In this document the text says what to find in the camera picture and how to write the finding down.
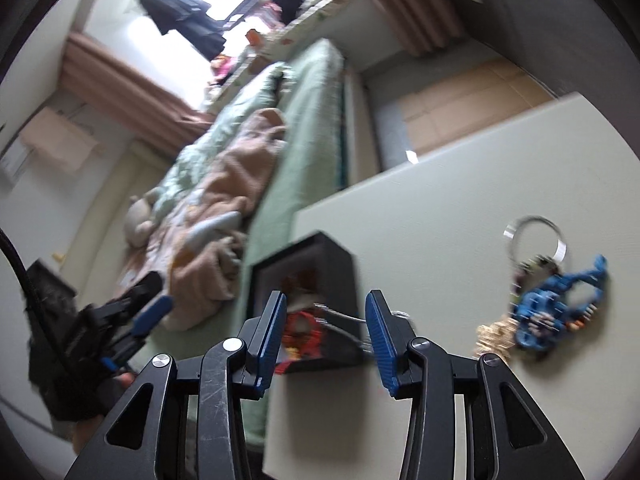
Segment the left hand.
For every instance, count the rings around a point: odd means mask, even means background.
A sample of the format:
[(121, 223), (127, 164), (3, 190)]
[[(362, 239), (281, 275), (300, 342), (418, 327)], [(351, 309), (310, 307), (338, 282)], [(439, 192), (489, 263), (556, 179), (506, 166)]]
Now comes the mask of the left hand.
[[(127, 389), (136, 379), (136, 375), (132, 373), (124, 373), (116, 377), (116, 382), (119, 385)], [(76, 422), (72, 435), (72, 447), (76, 455), (79, 455), (82, 449), (91, 440), (93, 435), (98, 430), (99, 426), (104, 421), (102, 415), (93, 417), (92, 419), (83, 420), (82, 422)]]

